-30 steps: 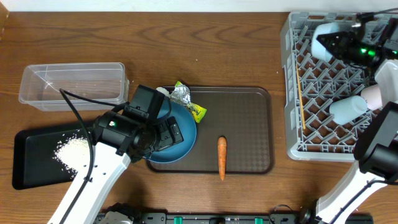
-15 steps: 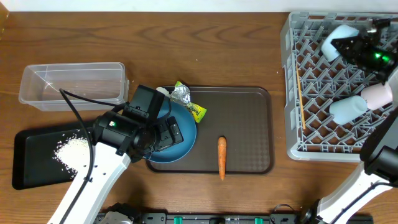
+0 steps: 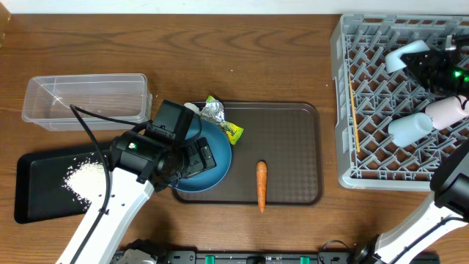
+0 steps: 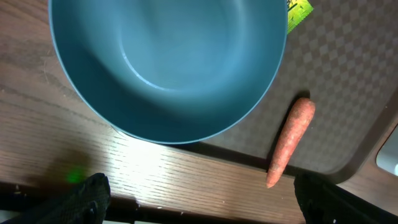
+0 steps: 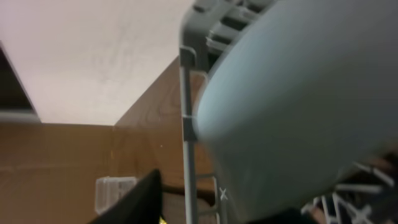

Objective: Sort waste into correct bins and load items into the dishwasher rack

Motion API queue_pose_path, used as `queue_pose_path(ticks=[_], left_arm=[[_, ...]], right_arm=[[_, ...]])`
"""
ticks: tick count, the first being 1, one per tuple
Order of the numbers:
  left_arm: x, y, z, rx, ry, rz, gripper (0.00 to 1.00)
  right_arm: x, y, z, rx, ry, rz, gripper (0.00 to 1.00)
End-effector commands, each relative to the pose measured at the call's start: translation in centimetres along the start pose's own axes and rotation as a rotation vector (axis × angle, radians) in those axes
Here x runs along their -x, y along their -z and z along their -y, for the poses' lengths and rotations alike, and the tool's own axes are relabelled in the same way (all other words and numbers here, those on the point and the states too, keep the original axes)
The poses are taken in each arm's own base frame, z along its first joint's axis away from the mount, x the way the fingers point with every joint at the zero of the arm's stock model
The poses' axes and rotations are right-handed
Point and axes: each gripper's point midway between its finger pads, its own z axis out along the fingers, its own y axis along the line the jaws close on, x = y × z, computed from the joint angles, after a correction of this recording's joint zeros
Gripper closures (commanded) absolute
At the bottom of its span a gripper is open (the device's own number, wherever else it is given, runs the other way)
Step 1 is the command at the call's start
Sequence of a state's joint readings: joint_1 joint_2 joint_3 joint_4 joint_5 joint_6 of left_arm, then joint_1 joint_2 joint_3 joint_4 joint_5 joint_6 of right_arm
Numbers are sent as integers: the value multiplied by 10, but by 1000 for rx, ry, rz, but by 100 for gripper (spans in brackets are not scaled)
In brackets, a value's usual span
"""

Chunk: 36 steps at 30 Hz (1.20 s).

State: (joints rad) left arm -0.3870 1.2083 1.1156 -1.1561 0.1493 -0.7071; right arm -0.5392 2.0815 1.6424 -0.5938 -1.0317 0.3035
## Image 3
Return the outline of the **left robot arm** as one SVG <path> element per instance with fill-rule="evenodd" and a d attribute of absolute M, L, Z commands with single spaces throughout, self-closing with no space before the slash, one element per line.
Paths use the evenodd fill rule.
<path fill-rule="evenodd" d="M 111 145 L 104 186 L 95 189 L 59 263 L 111 262 L 130 223 L 153 194 L 168 187 L 206 191 L 225 177 L 231 157 L 227 137 L 206 121 L 178 134 L 153 125 L 123 133 Z"/>

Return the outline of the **pink cup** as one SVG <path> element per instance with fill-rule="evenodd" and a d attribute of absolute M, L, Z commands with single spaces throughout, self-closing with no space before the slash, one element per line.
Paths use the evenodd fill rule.
<path fill-rule="evenodd" d="M 468 99 L 454 95 L 435 101 L 425 108 L 425 114 L 431 119 L 433 128 L 442 130 L 468 116 Z"/>

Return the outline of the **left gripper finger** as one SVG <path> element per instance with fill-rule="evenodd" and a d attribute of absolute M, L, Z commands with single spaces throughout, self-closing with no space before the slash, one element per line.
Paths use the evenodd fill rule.
<path fill-rule="evenodd" d="M 199 149 L 200 147 L 198 142 L 193 142 L 185 148 L 185 152 L 188 156 L 188 166 L 185 170 L 185 178 L 194 177 L 195 175 L 202 173 L 205 169 Z"/>
<path fill-rule="evenodd" d="M 199 152 L 202 163 L 204 164 L 204 171 L 213 169 L 217 166 L 212 150 L 206 138 L 199 139 Z"/>

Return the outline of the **pile of white rice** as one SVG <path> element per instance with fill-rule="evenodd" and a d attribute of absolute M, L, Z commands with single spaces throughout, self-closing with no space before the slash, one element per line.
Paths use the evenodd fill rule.
<path fill-rule="evenodd" d="M 72 201 L 86 210 L 95 198 L 103 197 L 106 191 L 106 178 L 103 165 L 87 158 L 77 166 L 69 166 L 63 177 L 62 188 L 73 194 Z"/>

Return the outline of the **dark blue bowl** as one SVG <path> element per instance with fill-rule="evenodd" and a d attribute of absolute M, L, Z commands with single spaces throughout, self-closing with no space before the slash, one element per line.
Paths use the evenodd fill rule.
<path fill-rule="evenodd" d="M 219 184 L 229 171 L 232 161 L 232 149 L 225 133 L 217 125 L 202 120 L 200 137 L 204 137 L 207 140 L 210 150 L 214 155 L 216 166 L 194 177 L 173 182 L 171 187 L 178 191 L 206 191 Z"/>

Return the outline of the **wooden chopstick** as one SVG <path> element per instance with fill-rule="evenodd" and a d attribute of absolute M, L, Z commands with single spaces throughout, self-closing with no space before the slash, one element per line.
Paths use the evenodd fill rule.
<path fill-rule="evenodd" d="M 359 135 L 358 135 L 358 124 L 356 120 L 356 110 L 355 110 L 355 99 L 354 99 L 354 92 L 352 88 L 352 79 L 351 75 L 348 74 L 348 82 L 349 82 L 349 90 L 350 90 L 350 101 L 351 101 L 351 109 L 352 109 L 352 121 L 353 121 L 353 130 L 355 136 L 355 146 L 356 146 L 356 153 L 361 151 L 360 142 L 359 142 Z"/>

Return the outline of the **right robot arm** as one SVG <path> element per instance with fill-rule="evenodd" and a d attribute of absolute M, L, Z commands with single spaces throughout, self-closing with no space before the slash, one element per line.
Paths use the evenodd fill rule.
<path fill-rule="evenodd" d="M 454 63 L 455 50 L 439 51 L 409 44 L 385 58 L 386 70 L 408 69 L 424 87 L 448 98 L 394 124 L 398 142 L 406 147 L 468 116 L 468 72 Z M 445 234 L 468 225 L 468 144 L 464 143 L 435 171 L 430 193 L 401 224 L 378 235 L 351 258 L 352 263 L 410 263 Z"/>

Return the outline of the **light blue bowl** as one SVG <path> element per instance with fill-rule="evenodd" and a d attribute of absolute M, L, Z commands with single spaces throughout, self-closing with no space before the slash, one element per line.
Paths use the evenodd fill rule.
<path fill-rule="evenodd" d="M 393 73 L 406 67 L 406 64 L 401 60 L 403 54 L 413 54 L 423 51 L 429 51 L 429 46 L 423 40 L 416 40 L 407 44 L 395 51 L 390 52 L 385 57 L 385 69 L 387 73 Z"/>

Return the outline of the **light blue cup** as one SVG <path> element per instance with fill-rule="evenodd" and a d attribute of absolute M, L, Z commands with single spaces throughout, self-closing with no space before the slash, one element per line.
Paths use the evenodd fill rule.
<path fill-rule="evenodd" d="M 406 147 L 431 133 L 432 129 L 430 117 L 419 112 L 390 122 L 388 133 L 393 137 L 392 142 L 396 146 Z"/>

